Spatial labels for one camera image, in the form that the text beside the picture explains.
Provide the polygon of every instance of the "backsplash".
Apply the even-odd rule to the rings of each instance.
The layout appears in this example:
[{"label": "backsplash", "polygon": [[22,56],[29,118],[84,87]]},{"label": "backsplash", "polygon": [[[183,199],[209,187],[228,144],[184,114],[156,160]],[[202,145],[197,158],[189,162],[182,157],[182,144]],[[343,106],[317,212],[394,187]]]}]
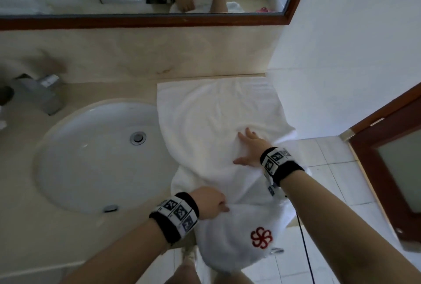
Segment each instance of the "backsplash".
[{"label": "backsplash", "polygon": [[0,76],[67,83],[260,74],[282,26],[3,31]]}]

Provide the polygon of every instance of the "wristband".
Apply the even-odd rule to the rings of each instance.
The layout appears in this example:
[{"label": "wristband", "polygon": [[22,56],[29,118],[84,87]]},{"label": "wristband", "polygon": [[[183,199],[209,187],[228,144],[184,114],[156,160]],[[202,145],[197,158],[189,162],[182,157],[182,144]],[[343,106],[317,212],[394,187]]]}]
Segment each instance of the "wristband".
[{"label": "wristband", "polygon": [[157,222],[167,242],[174,244],[196,225],[199,208],[188,193],[181,192],[161,202],[149,217]]},{"label": "wristband", "polygon": [[285,148],[272,147],[267,149],[260,157],[260,164],[264,168],[266,179],[272,186],[277,187],[292,172],[297,170],[304,171]]}]

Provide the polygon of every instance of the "white sink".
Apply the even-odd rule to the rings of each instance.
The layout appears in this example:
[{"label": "white sink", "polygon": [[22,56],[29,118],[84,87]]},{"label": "white sink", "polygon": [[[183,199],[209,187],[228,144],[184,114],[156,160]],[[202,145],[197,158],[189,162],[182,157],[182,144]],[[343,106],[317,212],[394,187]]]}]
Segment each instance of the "white sink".
[{"label": "white sink", "polygon": [[[134,133],[146,135],[141,144],[132,144]],[[45,135],[34,164],[36,184],[51,202],[84,213],[137,207],[168,189],[178,167],[157,108],[140,102],[109,102],[70,115]]]}]

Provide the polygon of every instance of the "door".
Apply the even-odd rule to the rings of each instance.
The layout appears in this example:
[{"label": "door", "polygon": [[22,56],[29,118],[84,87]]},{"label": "door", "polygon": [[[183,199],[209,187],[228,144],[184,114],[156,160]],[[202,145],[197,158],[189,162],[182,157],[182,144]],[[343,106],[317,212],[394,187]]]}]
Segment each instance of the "door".
[{"label": "door", "polygon": [[350,143],[397,236],[421,242],[421,98]]}]

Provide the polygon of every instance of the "faucet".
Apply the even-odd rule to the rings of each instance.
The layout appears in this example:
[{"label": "faucet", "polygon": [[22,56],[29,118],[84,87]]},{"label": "faucet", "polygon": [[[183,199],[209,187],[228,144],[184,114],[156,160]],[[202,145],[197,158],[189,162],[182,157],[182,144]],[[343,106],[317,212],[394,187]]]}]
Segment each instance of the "faucet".
[{"label": "faucet", "polygon": [[60,77],[55,74],[39,80],[35,80],[27,74],[21,74],[14,78],[13,82],[23,87],[30,94],[31,100],[39,104],[41,109],[49,116],[54,115],[64,107],[59,97],[51,89],[54,85],[60,83]]}]

